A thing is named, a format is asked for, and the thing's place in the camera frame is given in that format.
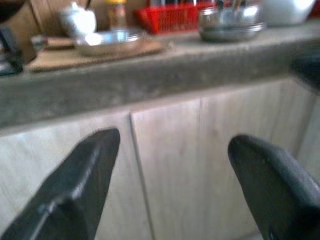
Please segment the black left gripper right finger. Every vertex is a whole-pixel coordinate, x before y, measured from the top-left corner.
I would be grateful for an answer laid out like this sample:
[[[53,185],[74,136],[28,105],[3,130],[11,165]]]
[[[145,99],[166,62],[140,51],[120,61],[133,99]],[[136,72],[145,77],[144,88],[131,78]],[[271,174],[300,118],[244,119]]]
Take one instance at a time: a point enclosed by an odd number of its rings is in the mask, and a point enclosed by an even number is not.
[[[227,154],[263,239],[320,238],[320,185],[288,151],[238,134]]]

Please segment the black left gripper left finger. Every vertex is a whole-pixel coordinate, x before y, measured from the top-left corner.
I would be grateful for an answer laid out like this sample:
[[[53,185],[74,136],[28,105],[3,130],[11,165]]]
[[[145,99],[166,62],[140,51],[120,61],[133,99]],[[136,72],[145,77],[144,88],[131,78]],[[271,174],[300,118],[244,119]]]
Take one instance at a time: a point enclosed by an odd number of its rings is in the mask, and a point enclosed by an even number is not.
[[[81,140],[7,226],[2,240],[93,240],[119,153],[118,128]]]

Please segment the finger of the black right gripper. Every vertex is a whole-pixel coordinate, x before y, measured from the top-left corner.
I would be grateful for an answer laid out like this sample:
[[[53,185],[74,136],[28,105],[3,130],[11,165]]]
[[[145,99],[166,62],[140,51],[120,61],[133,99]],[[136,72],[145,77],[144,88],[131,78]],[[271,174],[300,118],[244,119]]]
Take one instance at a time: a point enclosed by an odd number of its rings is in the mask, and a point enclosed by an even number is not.
[[[320,86],[320,51],[297,56],[290,65],[291,70],[307,85]]]

